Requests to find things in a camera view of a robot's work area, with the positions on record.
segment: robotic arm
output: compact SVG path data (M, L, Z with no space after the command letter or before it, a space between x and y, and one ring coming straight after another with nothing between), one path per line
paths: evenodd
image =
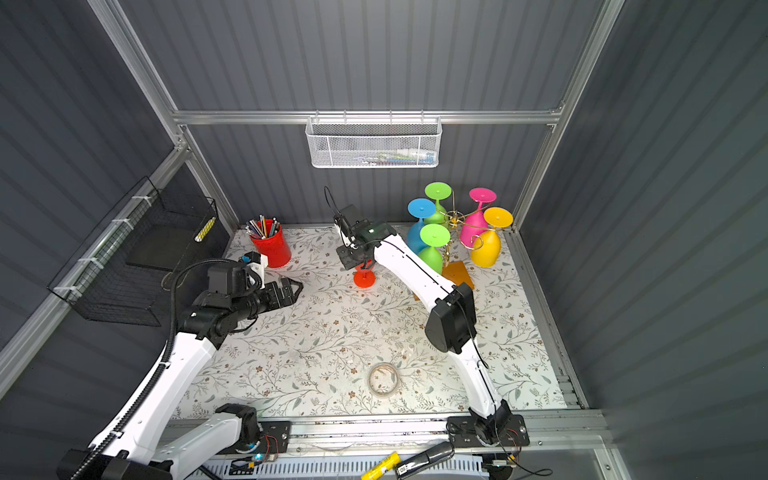
M241 320L256 322L259 313L293 305L303 285L292 279L263 284L266 257L246 253L240 262L212 263L208 290L175 319L175 285L171 287L171 336L165 350L134 394L107 427L91 441L88 450L72 449L57 468L60 479L162 479L186 478L211 456L232 445L259 441L256 410L226 404L203 425L160 449L157 443L181 396L198 372L210 361Z
M493 386L488 366L475 346L477 320L472 289L466 283L456 286L438 275L387 223L363 218L352 205L337 210L334 204L332 209L333 222L344 242L336 249L344 268L349 270L373 259L397 275L421 299L429 312L427 339L448 354L464 383L478 439L486 445L496 445L497 431L503 431L511 410Z

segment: red disc base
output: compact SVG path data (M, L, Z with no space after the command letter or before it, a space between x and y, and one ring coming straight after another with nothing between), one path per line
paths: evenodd
M376 282L376 275L370 270L360 270L355 272L354 280L360 288L368 288Z

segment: yellow handle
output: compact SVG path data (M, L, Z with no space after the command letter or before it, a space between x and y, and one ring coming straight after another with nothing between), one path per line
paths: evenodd
M208 223L205 224L205 227L198 232L197 236L194 238L194 241L196 242L202 242L203 238L205 238L206 235L208 235L208 232L210 232L210 229L214 228L214 223L216 223L216 217L211 217L210 220L208 220Z
M381 462L377 466L371 468L365 475L360 478L362 478L362 480L376 480L377 478L380 478L382 475L384 475L387 470L392 470L395 468L395 465L399 463L400 457L397 455L397 452L395 452L387 457L384 462Z

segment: red pencil holder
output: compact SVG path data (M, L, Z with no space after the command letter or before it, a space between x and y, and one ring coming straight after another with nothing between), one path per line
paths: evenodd
M266 219L266 231L269 232L272 228L273 220ZM277 268L283 266L290 261L290 249L288 243L283 237L283 226L277 226L277 232L269 238L254 238L251 236L250 241L253 242L253 246L262 255L266 255L269 261L269 268Z

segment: floral tablecloth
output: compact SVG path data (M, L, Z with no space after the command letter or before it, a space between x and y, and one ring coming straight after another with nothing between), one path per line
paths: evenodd
M405 236L405 229L399 229ZM427 312L396 276L375 266L376 284L361 290L343 270L330 228L285 229L293 258L267 269L266 281L288 276L304 283L295 305L264 313L243 333L230 335L194 380L175 418L211 415L226 402L248 403L266 417L458 412L467 397L444 353L424 335ZM513 409L565 407L506 245L496 265L475 266L454 239L475 283L476 342L496 388ZM253 250L237 232L227 252ZM369 371L389 362L402 384L374 396Z

